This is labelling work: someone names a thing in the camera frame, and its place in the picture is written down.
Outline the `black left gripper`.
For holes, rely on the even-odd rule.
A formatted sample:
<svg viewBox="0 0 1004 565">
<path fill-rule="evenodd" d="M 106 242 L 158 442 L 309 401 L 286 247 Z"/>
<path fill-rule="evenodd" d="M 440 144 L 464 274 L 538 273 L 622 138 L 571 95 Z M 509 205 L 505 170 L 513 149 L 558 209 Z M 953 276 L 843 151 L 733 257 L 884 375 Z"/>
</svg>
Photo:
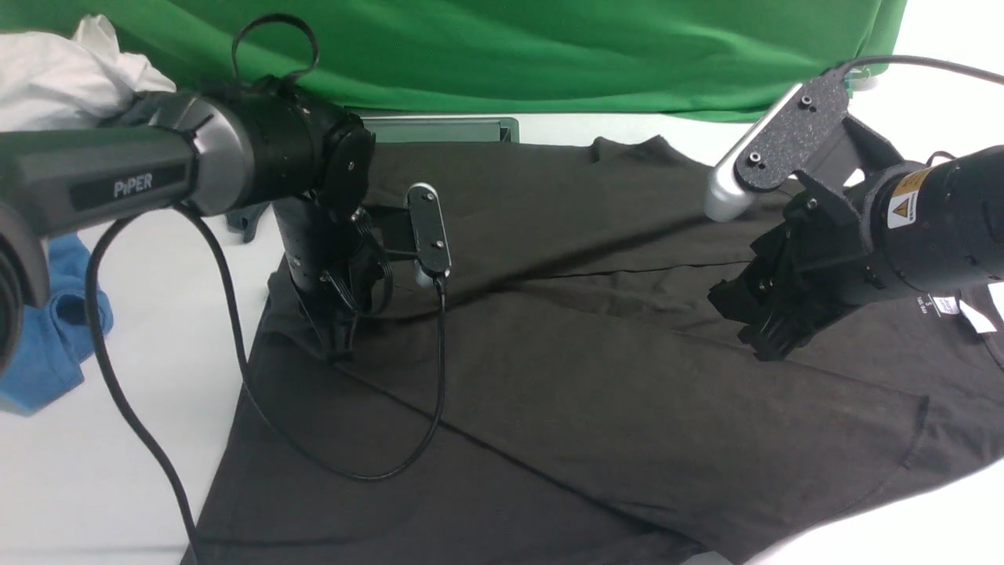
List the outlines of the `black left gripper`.
<svg viewBox="0 0 1004 565">
<path fill-rule="evenodd" d="M 325 361 L 354 358 L 356 329 L 391 303 L 392 267 L 365 210 L 338 222 L 305 198 L 272 205 L 298 312 Z"/>
</svg>

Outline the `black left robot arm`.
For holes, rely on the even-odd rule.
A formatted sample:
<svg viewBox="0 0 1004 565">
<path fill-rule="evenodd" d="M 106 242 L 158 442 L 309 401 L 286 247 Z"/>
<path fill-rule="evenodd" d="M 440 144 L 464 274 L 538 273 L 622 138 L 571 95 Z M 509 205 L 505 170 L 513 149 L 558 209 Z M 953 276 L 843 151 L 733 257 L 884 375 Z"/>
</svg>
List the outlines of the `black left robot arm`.
<svg viewBox="0 0 1004 565">
<path fill-rule="evenodd" d="M 300 198 L 347 221 L 374 150 L 354 112 L 272 75 L 159 93 L 144 125 L 3 133 L 2 365 L 26 305 L 48 300 L 50 239 L 176 204 L 216 216 Z"/>
</svg>

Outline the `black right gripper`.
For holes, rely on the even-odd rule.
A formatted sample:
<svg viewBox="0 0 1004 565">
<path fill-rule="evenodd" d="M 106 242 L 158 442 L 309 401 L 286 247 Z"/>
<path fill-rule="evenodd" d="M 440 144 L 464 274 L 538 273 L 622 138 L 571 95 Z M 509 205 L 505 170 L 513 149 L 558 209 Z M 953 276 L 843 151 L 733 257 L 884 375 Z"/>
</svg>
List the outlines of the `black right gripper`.
<svg viewBox="0 0 1004 565">
<path fill-rule="evenodd" d="M 724 319 L 738 322 L 737 336 L 761 361 L 786 359 L 822 330 L 860 310 L 860 301 L 843 292 L 882 290 L 867 265 L 874 250 L 869 214 L 878 192 L 872 184 L 847 188 L 858 218 L 839 225 L 820 195 L 806 189 L 792 194 L 782 222 L 759 236 L 755 254 L 734 279 L 711 286 L 708 301 Z"/>
</svg>

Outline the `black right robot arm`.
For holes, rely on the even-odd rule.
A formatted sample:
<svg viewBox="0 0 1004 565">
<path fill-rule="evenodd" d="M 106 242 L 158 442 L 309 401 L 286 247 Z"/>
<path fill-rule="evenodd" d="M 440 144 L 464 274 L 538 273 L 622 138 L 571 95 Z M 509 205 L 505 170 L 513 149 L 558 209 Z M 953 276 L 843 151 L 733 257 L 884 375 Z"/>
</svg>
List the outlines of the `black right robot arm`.
<svg viewBox="0 0 1004 565">
<path fill-rule="evenodd" d="M 997 282 L 1002 178 L 996 146 L 926 168 L 896 164 L 837 203 L 806 187 L 708 300 L 758 359 L 777 361 L 865 305 Z"/>
</svg>

